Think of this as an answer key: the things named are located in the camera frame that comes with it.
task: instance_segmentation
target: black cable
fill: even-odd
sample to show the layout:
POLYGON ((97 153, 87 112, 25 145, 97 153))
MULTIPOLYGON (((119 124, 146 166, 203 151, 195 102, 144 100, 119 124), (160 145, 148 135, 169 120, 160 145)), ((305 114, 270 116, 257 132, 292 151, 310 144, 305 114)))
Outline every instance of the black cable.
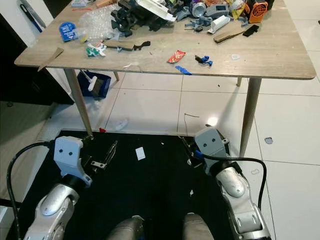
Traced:
POLYGON ((217 160, 217 161, 249 161, 249 162, 256 162, 261 164, 263 168, 263 175, 262 175, 262 182, 261 182, 259 198, 258 198, 258 208, 261 210, 262 195, 264 193, 264 188, 265 188, 266 179, 267 179, 267 167, 263 161, 255 158, 250 158, 250 157, 216 157, 216 156, 208 156, 205 154, 202 154, 202 156, 206 159, 217 160))
POLYGON ((9 192, 9 197, 10 197, 10 201, 12 204, 12 209, 13 209, 13 215, 14 215, 14 222, 15 222, 15 231, 16 231, 16 238, 18 240, 21 240, 21 234, 20 234, 20 225, 19 225, 19 219, 18 219, 18 208, 16 205, 16 199, 14 196, 14 192, 12 190, 12 184, 11 184, 11 172, 12 172, 12 168, 17 160, 17 158, 23 154, 25 151, 32 149, 33 147, 37 147, 37 146, 45 146, 50 148, 50 146, 52 146, 52 144, 54 143, 53 141, 42 141, 42 142, 36 142, 33 144, 30 144, 26 147, 24 147, 23 149, 21 149, 10 161, 9 166, 7 168, 6 171, 6 187, 8 188, 8 192, 9 192))

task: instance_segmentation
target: table top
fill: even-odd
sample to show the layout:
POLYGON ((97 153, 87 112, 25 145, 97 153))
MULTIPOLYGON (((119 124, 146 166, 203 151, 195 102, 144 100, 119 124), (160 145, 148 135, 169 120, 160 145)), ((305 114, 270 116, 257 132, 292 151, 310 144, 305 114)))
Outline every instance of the table top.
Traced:
POLYGON ((140 45, 151 41, 151 46, 141 51, 121 51, 107 48, 106 57, 88 57, 87 45, 79 41, 63 42, 59 26, 64 22, 76 25, 85 11, 72 11, 69 4, 53 22, 39 35, 37 43, 28 47, 15 60, 18 66, 38 67, 57 49, 64 52, 48 64, 50 68, 89 69, 116 72, 143 72, 153 74, 181 74, 175 66, 186 68, 193 75, 224 77, 257 77, 273 79, 310 80, 316 71, 302 43, 283 0, 276 0, 272 10, 264 16, 258 32, 250 37, 242 34, 215 43, 207 28, 196 33, 185 30, 189 18, 175 22, 173 28, 161 28, 154 32, 143 26, 133 30, 133 35, 121 41, 140 45), (167 60, 174 52, 181 50, 186 55, 178 63, 167 60), (232 60, 231 55, 240 55, 232 60), (195 55, 210 56, 212 67, 195 61, 195 55), (139 67, 124 66, 139 63, 139 67))

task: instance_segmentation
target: red wrapper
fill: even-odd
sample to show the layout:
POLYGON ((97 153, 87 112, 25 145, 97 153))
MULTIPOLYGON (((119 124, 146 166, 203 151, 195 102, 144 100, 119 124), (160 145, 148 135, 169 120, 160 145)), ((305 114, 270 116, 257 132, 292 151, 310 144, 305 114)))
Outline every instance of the red wrapper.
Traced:
POLYGON ((177 50, 169 59, 168 59, 168 63, 170 64, 174 64, 174 63, 177 63, 179 62, 183 57, 184 55, 186 55, 185 52, 183 51, 180 51, 180 50, 177 50))

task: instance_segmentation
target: white paper scrap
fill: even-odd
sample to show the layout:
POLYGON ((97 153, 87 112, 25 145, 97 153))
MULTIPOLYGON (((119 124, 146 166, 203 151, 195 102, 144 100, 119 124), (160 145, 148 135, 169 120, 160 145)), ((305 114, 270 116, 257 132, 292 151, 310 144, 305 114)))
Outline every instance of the white paper scrap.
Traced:
POLYGON ((136 156, 138 158, 138 161, 141 159, 145 159, 146 155, 145 155, 145 151, 143 147, 139 147, 135 150, 136 156))

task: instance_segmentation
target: plastic bag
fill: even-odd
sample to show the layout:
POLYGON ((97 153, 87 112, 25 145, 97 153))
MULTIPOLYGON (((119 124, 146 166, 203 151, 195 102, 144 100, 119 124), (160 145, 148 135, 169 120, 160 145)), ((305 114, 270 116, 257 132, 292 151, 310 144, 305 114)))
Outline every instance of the plastic bag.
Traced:
POLYGON ((79 27, 82 34, 86 34, 88 42, 96 43, 104 39, 112 39, 120 34, 119 30, 111 27, 111 20, 114 19, 111 12, 118 9, 120 7, 117 4, 112 4, 86 12, 81 16, 79 27))

